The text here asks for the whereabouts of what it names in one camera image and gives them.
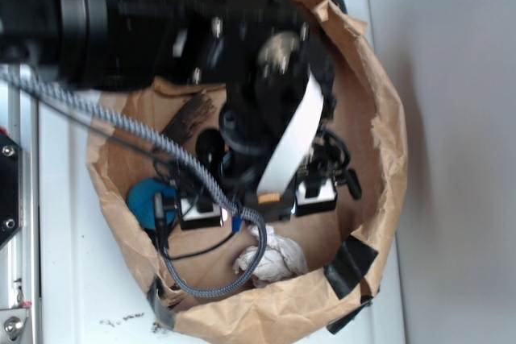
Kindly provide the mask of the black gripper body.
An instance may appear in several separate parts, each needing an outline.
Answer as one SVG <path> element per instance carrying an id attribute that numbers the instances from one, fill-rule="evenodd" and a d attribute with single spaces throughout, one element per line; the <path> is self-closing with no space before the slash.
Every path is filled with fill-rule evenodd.
<path id="1" fill-rule="evenodd" d="M 178 0 L 187 25 L 175 35 L 168 72 L 178 84 L 222 83 L 216 129 L 201 133 L 193 168 L 172 167 L 233 222 L 287 220 L 296 189 L 331 178 L 360 199 L 333 119 L 335 67 L 324 36 L 294 0 Z"/>

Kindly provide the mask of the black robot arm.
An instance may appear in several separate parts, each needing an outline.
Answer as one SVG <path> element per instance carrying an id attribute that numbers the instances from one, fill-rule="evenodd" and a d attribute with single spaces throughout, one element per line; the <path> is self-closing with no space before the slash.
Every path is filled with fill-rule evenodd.
<path id="1" fill-rule="evenodd" d="M 335 69 L 293 0 L 1 0 L 1 61 L 70 89 L 130 92 L 161 77 L 223 84 L 196 155 L 268 222 L 332 210 L 362 189 L 327 126 Z"/>

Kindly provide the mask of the tactile gripper finger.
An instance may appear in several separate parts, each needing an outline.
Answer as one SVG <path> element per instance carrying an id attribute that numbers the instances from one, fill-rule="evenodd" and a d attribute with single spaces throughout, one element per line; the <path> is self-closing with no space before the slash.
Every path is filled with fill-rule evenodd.
<path id="1" fill-rule="evenodd" d="M 179 222 L 183 230 L 218 227 L 226 222 L 226 212 L 210 200 L 185 197 L 180 204 Z"/>
<path id="2" fill-rule="evenodd" d="M 306 216 L 335 209 L 337 192 L 331 178 L 306 183 L 301 182 L 296 189 L 296 215 Z"/>

